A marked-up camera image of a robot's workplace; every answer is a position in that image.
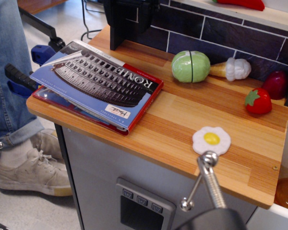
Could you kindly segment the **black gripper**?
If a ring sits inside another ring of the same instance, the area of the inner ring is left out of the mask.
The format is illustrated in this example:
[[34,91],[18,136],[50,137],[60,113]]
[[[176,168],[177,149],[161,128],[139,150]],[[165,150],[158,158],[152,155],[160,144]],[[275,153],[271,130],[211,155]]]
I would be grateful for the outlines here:
[[104,10],[111,32],[119,35],[130,33],[133,29],[129,21],[135,21],[140,33],[145,32],[152,23],[153,15],[160,8],[158,0],[105,0]]

